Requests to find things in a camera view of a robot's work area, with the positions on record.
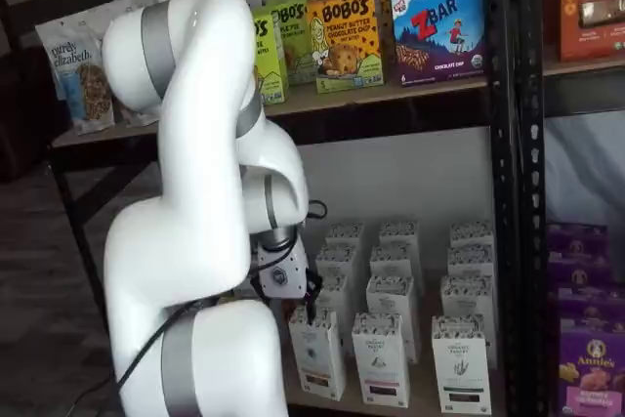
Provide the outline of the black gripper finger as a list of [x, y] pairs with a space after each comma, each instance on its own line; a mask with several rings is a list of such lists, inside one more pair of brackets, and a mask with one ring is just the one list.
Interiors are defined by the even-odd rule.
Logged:
[[271, 298], [265, 294], [260, 276], [258, 274], [254, 274], [250, 277], [250, 284], [252, 285], [257, 297], [269, 307], [271, 305]]
[[323, 278], [316, 272], [306, 268], [306, 293], [304, 305], [307, 314], [307, 323], [313, 324], [316, 317], [316, 300], [323, 287]]

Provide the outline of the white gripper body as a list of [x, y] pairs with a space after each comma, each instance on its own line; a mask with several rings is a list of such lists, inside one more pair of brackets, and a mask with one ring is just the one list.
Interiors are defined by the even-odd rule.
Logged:
[[271, 299], [303, 299], [307, 293], [308, 258], [300, 235], [278, 250], [257, 251], [259, 281], [263, 294]]

